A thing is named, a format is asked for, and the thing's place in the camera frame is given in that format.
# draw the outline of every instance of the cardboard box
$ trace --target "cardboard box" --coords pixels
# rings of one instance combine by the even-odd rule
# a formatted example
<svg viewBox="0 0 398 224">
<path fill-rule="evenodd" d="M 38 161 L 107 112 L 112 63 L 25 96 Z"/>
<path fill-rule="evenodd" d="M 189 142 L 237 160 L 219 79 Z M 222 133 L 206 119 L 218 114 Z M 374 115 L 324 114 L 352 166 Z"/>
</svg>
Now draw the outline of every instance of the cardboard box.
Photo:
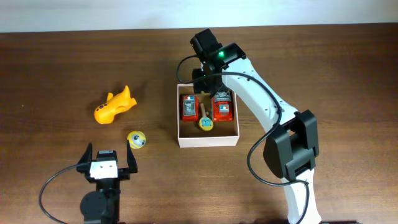
<svg viewBox="0 0 398 224">
<path fill-rule="evenodd" d="M 177 85 L 177 126 L 178 143 L 180 147 L 213 147 L 213 146 L 235 146 L 239 139 L 238 107 L 236 94 L 232 91 L 233 99 L 233 122 L 215 122 L 211 131 L 203 131 L 197 122 L 184 122 L 180 116 L 180 97 L 193 93 L 193 84 Z M 211 100 L 209 93 L 197 95 L 200 103 L 205 104 L 206 111 L 210 112 Z"/>
</svg>

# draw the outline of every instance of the sticker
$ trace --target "sticker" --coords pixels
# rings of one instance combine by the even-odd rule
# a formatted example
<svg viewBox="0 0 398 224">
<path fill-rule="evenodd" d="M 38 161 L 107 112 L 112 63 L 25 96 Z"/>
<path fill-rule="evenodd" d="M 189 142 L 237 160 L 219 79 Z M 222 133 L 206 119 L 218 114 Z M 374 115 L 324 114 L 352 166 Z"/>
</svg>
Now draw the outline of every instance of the sticker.
<svg viewBox="0 0 398 224">
<path fill-rule="evenodd" d="M 112 153 L 113 150 L 104 150 L 104 151 L 99 151 L 98 154 L 107 154 L 107 153 Z"/>
</svg>

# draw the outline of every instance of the small ball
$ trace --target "small ball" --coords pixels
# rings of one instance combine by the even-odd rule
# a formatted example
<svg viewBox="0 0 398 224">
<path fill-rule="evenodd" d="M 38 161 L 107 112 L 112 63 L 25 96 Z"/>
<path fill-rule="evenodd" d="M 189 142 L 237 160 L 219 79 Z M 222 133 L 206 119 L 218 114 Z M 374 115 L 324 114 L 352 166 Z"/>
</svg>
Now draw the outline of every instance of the small ball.
<svg viewBox="0 0 398 224">
<path fill-rule="evenodd" d="M 132 149 L 140 149 L 145 145 L 147 138 L 142 131 L 132 131 L 127 136 L 127 140 L 129 140 Z"/>
</svg>

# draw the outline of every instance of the wood grain surface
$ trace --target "wood grain surface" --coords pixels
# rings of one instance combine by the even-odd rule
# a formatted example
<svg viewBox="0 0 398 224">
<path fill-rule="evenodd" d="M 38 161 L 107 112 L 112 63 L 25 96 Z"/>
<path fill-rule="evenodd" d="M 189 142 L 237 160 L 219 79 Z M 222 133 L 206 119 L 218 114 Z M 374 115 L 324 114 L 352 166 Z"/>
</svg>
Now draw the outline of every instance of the wood grain surface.
<svg viewBox="0 0 398 224">
<path fill-rule="evenodd" d="M 126 223 L 273 223 L 287 217 L 281 188 L 258 182 L 246 167 L 264 134 L 238 99 L 236 147 L 180 149 L 175 69 L 193 54 L 200 29 L 0 34 L 0 223 L 52 223 L 39 209 L 42 184 L 76 164 L 89 142 L 134 150 L 139 172 L 121 184 Z M 236 42 L 257 72 L 298 110 L 318 118 L 320 155 L 314 176 L 323 220 L 397 223 L 398 24 L 213 29 Z M 190 78 L 197 61 L 182 72 Z M 93 117 L 107 92 L 129 85 L 138 105 L 110 125 Z M 254 169 L 278 181 L 254 153 Z M 44 205 L 68 223 L 82 223 L 82 197 L 95 189 L 73 171 L 51 183 Z"/>
</svg>

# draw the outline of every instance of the black cable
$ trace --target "black cable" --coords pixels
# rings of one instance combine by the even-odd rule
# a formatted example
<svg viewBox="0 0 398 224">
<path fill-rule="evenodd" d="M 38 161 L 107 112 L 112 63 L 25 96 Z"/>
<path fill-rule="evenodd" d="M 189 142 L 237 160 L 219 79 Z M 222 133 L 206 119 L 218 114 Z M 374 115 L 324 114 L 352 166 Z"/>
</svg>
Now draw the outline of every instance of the black cable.
<svg viewBox="0 0 398 224">
<path fill-rule="evenodd" d="M 214 73 L 214 74 L 211 74 L 211 75 L 205 75 L 205 76 L 196 78 L 196 79 L 191 80 L 191 81 L 187 81 L 187 82 L 183 81 L 183 80 L 180 78 L 180 66 L 181 66 L 181 64 L 182 64 L 184 61 L 186 61 L 186 60 L 188 60 L 188 59 L 190 59 L 190 58 L 193 58 L 193 57 L 196 57 L 196 58 L 197 58 L 198 56 L 197 56 L 197 55 L 188 56 L 188 57 L 184 58 L 183 60 L 181 60 L 181 62 L 178 64 L 178 66 L 177 66 L 177 71 L 176 71 L 176 76 L 177 76 L 177 79 L 179 80 L 180 83 L 183 83 L 183 84 L 191 84 L 191 83 L 200 82 L 200 81 L 202 81 L 202 80 L 204 80 L 204 79 L 211 78 L 211 77 L 220 77 L 220 76 L 223 76 L 223 75 L 237 75 L 237 76 L 240 76 L 240 77 L 248 78 L 248 79 L 250 79 L 250 80 L 256 82 L 259 86 L 261 86 L 261 88 L 264 89 L 264 91 L 266 91 L 266 92 L 268 93 L 268 95 L 269 95 L 269 96 L 272 98 L 272 100 L 274 101 L 274 103 L 275 103 L 275 105 L 276 105 L 276 107 L 277 107 L 277 112 L 276 112 L 276 113 L 278 114 L 277 121 L 276 121 L 275 124 L 271 127 L 271 129 L 270 129 L 265 135 L 263 135 L 263 137 L 261 137 L 261 138 L 250 148 L 250 151 L 249 151 L 249 153 L 248 153 L 248 157 L 247 157 L 247 159 L 246 159 L 246 162 L 247 162 L 248 168 L 249 168 L 249 170 L 250 170 L 250 173 L 251 173 L 257 180 L 259 180 L 260 182 L 262 182 L 263 184 L 267 184 L 267 185 L 274 186 L 274 187 L 285 187 L 285 186 L 289 186 L 289 185 L 297 184 L 297 183 L 304 184 L 305 190 L 306 190 L 306 194 L 305 194 L 305 195 L 306 195 L 306 197 L 305 197 L 305 204 L 304 204 L 303 214 L 302 214 L 302 216 L 300 217 L 300 219 L 298 220 L 297 224 L 301 223 L 301 221 L 302 221 L 302 220 L 304 219 L 304 217 L 305 217 L 305 214 L 306 214 L 307 209 L 308 209 L 308 203 L 309 203 L 309 201 L 310 201 L 310 187 L 308 186 L 309 183 L 306 182 L 306 181 L 304 181 L 304 180 L 295 180 L 295 181 L 291 181 L 291 182 L 288 182 L 288 183 L 282 183 L 282 184 L 277 184 L 277 183 L 272 183 L 272 182 L 266 181 L 266 180 L 262 179 L 261 177 L 259 177 L 259 176 L 256 174 L 256 172 L 255 172 L 255 171 L 253 170 L 253 168 L 251 167 L 251 163 L 250 163 L 251 155 L 253 154 L 254 150 L 255 150 L 255 149 L 258 147 L 258 145 L 260 145 L 266 138 L 268 138 L 268 136 L 269 136 L 270 134 L 272 134 L 272 133 L 277 129 L 277 127 L 278 127 L 278 125 L 279 125 L 279 123 L 280 123 L 280 120 L 282 119 L 282 107 L 280 107 L 280 104 L 279 104 L 278 100 L 275 98 L 275 96 L 271 93 L 271 91 L 270 91 L 263 83 L 261 83 L 259 80 L 255 79 L 255 78 L 253 78 L 252 76 L 246 75 L 246 74 L 244 74 L 244 73 L 239 73 L 239 72 Z"/>
<path fill-rule="evenodd" d="M 76 168 L 76 167 L 84 166 L 84 165 L 87 165 L 87 163 L 76 164 L 76 165 L 67 167 L 67 168 L 65 168 L 65 169 L 63 169 L 63 170 L 57 172 L 57 173 L 54 174 L 52 177 L 50 177 L 49 180 L 47 180 L 47 181 L 44 183 L 42 189 L 40 190 L 40 193 L 39 193 L 39 206 L 40 206 L 40 209 L 43 211 L 43 213 L 44 213 L 46 216 L 48 216 L 48 217 L 51 218 L 52 220 L 56 221 L 57 223 L 67 224 L 66 222 L 63 222 L 63 221 L 61 221 L 61 220 L 59 220 L 59 219 L 53 217 L 53 216 L 52 216 L 51 214 L 49 214 L 49 212 L 46 211 L 46 209 L 43 207 L 42 196 L 43 196 L 44 189 L 45 189 L 46 186 L 47 186 L 54 178 L 56 178 L 58 175 L 60 175 L 60 174 L 62 174 L 62 173 L 64 173 L 64 172 L 66 172 L 66 171 L 68 171 L 68 170 L 74 169 L 74 168 Z"/>
</svg>

